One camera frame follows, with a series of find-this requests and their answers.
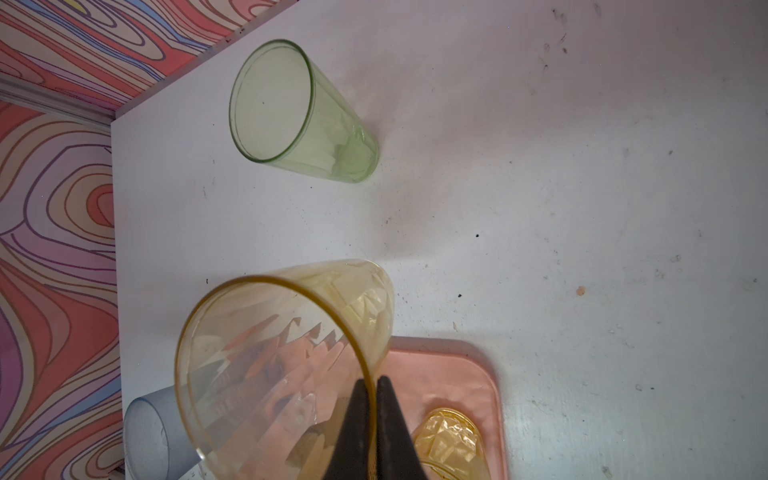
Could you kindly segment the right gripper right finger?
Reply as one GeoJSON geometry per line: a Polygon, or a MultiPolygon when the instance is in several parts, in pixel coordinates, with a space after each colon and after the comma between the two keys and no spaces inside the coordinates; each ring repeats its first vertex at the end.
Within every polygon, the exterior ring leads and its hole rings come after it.
{"type": "Polygon", "coordinates": [[[389,377],[377,381],[376,474],[378,480],[427,480],[389,377]]]}

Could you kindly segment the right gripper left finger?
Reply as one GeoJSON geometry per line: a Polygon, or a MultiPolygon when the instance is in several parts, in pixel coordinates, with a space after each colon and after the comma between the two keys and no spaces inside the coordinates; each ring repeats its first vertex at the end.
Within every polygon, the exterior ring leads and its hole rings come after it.
{"type": "Polygon", "coordinates": [[[370,404],[363,379],[357,380],[337,444],[323,476],[324,480],[366,480],[370,450],[370,404]]]}

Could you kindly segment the short yellow cup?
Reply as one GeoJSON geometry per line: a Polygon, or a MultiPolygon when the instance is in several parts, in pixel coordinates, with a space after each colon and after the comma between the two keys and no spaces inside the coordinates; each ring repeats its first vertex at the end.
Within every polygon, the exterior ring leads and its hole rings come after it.
{"type": "Polygon", "coordinates": [[[412,440],[428,479],[491,479],[481,433],[458,410],[431,411],[412,433],[412,440]]]}

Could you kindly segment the tall amber yellow cup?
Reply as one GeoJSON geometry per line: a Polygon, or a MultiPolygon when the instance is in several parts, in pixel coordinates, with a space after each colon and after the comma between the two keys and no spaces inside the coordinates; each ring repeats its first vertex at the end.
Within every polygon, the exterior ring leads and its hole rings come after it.
{"type": "Polygon", "coordinates": [[[389,350],[394,287],[376,263],[334,260],[242,276],[182,329],[175,393],[218,479],[319,479],[354,385],[372,393],[389,350]]]}

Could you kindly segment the tall pale blue cup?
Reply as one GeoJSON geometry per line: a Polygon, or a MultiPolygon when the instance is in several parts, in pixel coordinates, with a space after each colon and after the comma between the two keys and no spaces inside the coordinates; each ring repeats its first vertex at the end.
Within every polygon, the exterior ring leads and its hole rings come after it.
{"type": "Polygon", "coordinates": [[[173,386],[134,399],[125,412],[123,430],[132,479],[181,479],[200,462],[182,423],[173,386]]]}

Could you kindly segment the tall light green cup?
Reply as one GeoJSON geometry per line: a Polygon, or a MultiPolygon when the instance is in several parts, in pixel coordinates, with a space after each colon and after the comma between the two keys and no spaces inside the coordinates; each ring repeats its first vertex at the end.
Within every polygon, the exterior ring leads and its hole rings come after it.
{"type": "Polygon", "coordinates": [[[379,145],[352,107],[296,43],[276,39],[249,55],[228,107],[237,150],[261,165],[360,183],[379,162],[379,145]]]}

